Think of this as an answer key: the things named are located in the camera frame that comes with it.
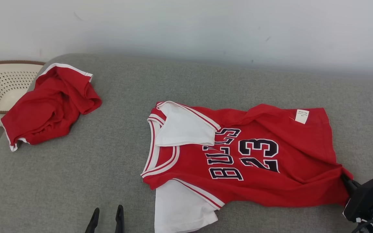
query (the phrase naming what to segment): printed number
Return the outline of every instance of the printed number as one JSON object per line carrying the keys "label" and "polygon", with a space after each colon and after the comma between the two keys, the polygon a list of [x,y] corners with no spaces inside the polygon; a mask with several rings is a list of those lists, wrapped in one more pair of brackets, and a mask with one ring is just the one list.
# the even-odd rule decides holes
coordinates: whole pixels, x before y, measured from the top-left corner
{"label": "printed number", "polygon": [[[208,150],[216,150],[216,149],[209,147],[209,146],[202,146],[202,150],[208,151]],[[220,147],[220,150],[222,150],[224,153],[223,154],[222,153],[214,153],[214,154],[205,153],[207,157],[208,165],[217,164],[217,163],[221,163],[221,164],[233,164],[234,163],[234,160],[232,160],[232,157],[230,156],[229,147]]]}
{"label": "printed number", "polygon": [[234,141],[234,138],[236,138],[240,134],[241,130],[238,128],[223,128],[221,131],[216,132],[217,135],[224,135],[223,141],[216,141],[215,144],[231,144]]}
{"label": "printed number", "polygon": [[[251,150],[262,150],[263,145],[267,145],[267,149],[263,150],[263,156],[266,158],[272,158],[278,153],[278,145],[276,142],[268,139],[250,139],[241,140],[238,143],[238,150],[242,155],[250,155]],[[240,158],[241,162],[245,166],[254,166],[269,171],[279,172],[277,160],[264,159],[263,163],[258,161],[256,158]]]}
{"label": "printed number", "polygon": [[243,180],[243,176],[237,168],[210,168],[209,171],[213,179]]}

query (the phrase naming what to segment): gray sofa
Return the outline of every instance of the gray sofa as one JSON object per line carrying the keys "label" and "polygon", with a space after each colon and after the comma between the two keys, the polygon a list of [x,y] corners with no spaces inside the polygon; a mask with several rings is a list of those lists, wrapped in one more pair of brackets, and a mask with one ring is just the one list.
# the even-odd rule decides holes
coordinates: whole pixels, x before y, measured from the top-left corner
{"label": "gray sofa", "polygon": [[[94,74],[103,104],[67,136],[39,145],[11,152],[2,135],[0,233],[83,233],[96,207],[96,232],[114,232],[119,204],[126,233],[153,232],[154,191],[140,173],[150,146],[146,118],[162,100],[212,109],[324,107],[338,162],[360,183],[373,178],[373,81],[89,54],[59,56],[46,66],[54,62]],[[355,224],[342,210],[232,202],[199,232],[350,232]]]}

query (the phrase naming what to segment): crumpled red shirt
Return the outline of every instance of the crumpled red shirt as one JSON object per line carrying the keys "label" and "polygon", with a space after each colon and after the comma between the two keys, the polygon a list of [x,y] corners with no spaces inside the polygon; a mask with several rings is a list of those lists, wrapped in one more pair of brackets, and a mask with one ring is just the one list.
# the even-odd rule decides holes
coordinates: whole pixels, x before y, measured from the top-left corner
{"label": "crumpled red shirt", "polygon": [[17,141],[35,145],[65,136],[80,114],[102,104],[92,85],[92,74],[67,64],[52,64],[1,118],[12,151]]}

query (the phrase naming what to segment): cable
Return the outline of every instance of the cable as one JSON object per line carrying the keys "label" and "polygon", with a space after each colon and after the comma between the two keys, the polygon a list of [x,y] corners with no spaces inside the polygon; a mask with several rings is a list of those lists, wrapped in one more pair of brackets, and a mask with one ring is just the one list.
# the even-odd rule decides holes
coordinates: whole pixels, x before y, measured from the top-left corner
{"label": "cable", "polygon": [[357,226],[357,228],[355,228],[355,230],[353,230],[351,233],[356,233],[358,230],[361,230],[362,228],[364,228],[367,225],[372,224],[372,223],[373,223],[373,218],[371,220]]}

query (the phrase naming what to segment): basket rim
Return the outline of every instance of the basket rim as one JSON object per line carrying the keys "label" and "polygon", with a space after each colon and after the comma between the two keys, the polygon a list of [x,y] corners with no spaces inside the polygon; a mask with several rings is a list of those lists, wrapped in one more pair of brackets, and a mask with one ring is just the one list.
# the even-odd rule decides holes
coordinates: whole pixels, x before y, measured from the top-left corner
{"label": "basket rim", "polygon": [[[1,64],[29,64],[29,65],[45,65],[42,61],[26,61],[26,60],[5,60],[0,61]],[[6,114],[8,111],[0,111],[0,114]]]}

